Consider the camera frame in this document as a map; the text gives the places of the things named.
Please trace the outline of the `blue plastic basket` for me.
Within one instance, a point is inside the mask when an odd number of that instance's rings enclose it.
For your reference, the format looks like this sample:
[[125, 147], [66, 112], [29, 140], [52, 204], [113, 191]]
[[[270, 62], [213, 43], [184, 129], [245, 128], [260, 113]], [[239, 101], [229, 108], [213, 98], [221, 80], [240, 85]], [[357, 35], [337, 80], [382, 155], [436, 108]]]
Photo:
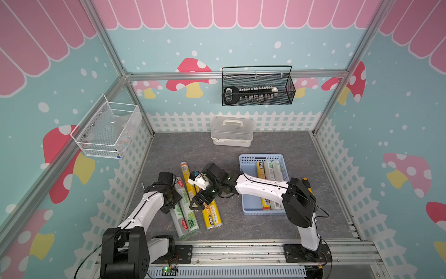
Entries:
[[[288, 170], [282, 154], [241, 154], [239, 156], [239, 168], [247, 175], [257, 176], [257, 162], [265, 160], [278, 160], [285, 181], [289, 181]], [[242, 195], [242, 209], [245, 216], [255, 215], [286, 215], [284, 210], [263, 210], [261, 198], [253, 195]]]

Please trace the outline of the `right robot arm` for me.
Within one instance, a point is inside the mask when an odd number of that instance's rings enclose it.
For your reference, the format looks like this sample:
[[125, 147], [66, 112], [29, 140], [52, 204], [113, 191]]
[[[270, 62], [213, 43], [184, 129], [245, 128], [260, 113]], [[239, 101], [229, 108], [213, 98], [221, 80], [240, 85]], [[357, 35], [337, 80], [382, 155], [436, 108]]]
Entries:
[[240, 169], [222, 169], [209, 163], [201, 172], [191, 173], [187, 182], [200, 188], [190, 202], [191, 209], [203, 210], [221, 194], [253, 195], [282, 204], [288, 220], [298, 228], [302, 249], [319, 250], [316, 198], [307, 179], [271, 181], [250, 176]]

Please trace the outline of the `short yellow wrap roll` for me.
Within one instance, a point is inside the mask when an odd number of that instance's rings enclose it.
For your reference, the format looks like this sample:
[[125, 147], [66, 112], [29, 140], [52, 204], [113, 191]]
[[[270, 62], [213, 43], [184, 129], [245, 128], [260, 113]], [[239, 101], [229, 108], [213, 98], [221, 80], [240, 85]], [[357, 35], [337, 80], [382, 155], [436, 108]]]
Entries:
[[182, 170], [182, 174], [184, 177], [189, 200], [192, 201], [193, 197], [196, 195], [196, 189], [195, 189], [194, 185], [189, 183], [190, 171], [189, 171], [189, 166], [186, 161], [181, 162], [181, 170]]

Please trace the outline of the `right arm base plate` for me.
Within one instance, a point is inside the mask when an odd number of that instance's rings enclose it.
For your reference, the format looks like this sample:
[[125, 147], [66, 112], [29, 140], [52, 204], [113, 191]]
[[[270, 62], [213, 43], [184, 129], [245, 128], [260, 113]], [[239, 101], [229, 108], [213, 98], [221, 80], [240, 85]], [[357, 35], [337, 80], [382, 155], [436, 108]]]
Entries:
[[316, 251], [304, 248], [301, 244], [285, 244], [283, 251], [287, 263], [320, 263], [332, 262], [332, 252], [326, 244], [320, 243]]

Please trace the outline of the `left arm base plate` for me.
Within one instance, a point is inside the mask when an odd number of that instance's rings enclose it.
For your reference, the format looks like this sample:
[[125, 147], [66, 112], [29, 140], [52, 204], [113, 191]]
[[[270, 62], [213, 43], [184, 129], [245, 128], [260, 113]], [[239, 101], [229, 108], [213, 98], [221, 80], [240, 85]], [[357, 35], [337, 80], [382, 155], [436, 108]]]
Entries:
[[169, 250], [166, 256], [162, 256], [157, 260], [154, 260], [153, 264], [190, 264], [192, 261], [192, 245], [176, 245], [173, 250]]

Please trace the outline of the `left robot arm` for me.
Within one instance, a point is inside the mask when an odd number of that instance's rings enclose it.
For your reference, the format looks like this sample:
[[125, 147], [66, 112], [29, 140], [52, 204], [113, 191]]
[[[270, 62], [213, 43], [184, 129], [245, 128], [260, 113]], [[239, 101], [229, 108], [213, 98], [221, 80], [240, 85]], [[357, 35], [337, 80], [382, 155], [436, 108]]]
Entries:
[[175, 241], [170, 235], [146, 233], [157, 212], [168, 214], [181, 200], [175, 189], [176, 175], [159, 173], [158, 181], [148, 187], [138, 206], [118, 227], [108, 229], [101, 247], [101, 279], [143, 279], [151, 263], [174, 259]]

